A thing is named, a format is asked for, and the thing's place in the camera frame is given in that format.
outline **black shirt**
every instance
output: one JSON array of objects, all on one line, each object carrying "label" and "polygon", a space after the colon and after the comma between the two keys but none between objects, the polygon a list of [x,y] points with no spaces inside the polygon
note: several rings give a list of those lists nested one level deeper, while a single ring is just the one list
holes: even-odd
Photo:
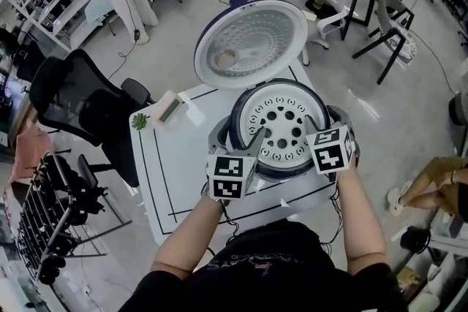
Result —
[{"label": "black shirt", "polygon": [[388,265],[375,264],[354,276],[337,270],[314,232],[286,220],[237,236],[184,281],[164,271],[149,273],[120,312],[197,305],[221,311],[250,310],[250,305],[289,311],[294,306],[309,311],[407,311]]}]

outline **pink cloth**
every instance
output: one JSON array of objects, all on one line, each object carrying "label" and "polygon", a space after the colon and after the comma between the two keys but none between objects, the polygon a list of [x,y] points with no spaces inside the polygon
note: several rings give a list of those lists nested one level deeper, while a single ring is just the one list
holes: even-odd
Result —
[{"label": "pink cloth", "polygon": [[40,159],[46,152],[52,150],[49,134],[32,122],[28,125],[28,128],[16,137],[15,166],[9,183],[20,178],[32,177],[33,168],[39,165]]}]

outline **desk leg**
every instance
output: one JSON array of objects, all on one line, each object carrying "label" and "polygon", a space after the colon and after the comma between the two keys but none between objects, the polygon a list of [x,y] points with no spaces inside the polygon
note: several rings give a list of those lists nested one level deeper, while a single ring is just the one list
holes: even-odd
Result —
[{"label": "desk leg", "polygon": [[371,20],[372,10],[374,9],[375,0],[369,0],[369,5],[367,7],[366,19],[360,20],[359,18],[352,17],[352,21],[359,23],[364,26],[369,26],[369,21]]},{"label": "desk leg", "polygon": [[348,13],[348,16],[346,17],[346,23],[344,24],[344,28],[341,30],[341,40],[344,40],[344,38],[346,38],[346,33],[348,32],[348,28],[350,27],[351,20],[353,19],[352,15],[354,15],[354,9],[356,8],[357,2],[358,0],[351,1],[350,12]]}]

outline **hand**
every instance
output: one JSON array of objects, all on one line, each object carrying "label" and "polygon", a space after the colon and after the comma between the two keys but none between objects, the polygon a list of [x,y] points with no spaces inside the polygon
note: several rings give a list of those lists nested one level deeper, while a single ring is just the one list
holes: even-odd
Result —
[{"label": "hand", "polygon": [[445,172],[442,182],[438,185],[437,190],[439,190],[442,186],[450,185],[452,183],[452,174],[453,172]]}]

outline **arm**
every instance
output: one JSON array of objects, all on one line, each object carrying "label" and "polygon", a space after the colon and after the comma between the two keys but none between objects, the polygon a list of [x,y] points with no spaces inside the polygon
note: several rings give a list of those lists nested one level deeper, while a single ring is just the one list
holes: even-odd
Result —
[{"label": "arm", "polygon": [[348,273],[386,262],[385,238],[354,165],[338,172]]},{"label": "arm", "polygon": [[201,197],[193,211],[159,248],[151,270],[164,270],[181,280],[187,278],[202,259],[221,215],[221,204]]},{"label": "arm", "polygon": [[437,188],[440,189],[444,185],[450,185],[452,183],[452,178],[454,183],[464,183],[468,185],[468,169],[460,169],[444,173],[444,178]]}]

